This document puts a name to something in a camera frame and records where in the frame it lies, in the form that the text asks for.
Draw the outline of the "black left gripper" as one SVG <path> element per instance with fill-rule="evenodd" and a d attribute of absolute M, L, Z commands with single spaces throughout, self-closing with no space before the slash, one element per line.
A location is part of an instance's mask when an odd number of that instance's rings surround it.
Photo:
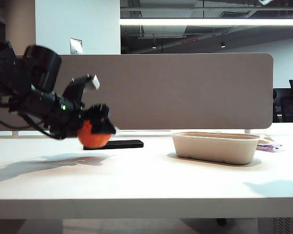
<path fill-rule="evenodd" d="M 44 117 L 44 129 L 48 129 L 54 139 L 76 137 L 81 128 L 83 107 L 82 96 L 67 97 L 54 95 L 52 108 Z M 96 104 L 85 111 L 85 119 L 90 120 L 92 134 L 115 134 L 116 129 L 108 119 L 109 107 L 106 104 Z"/>

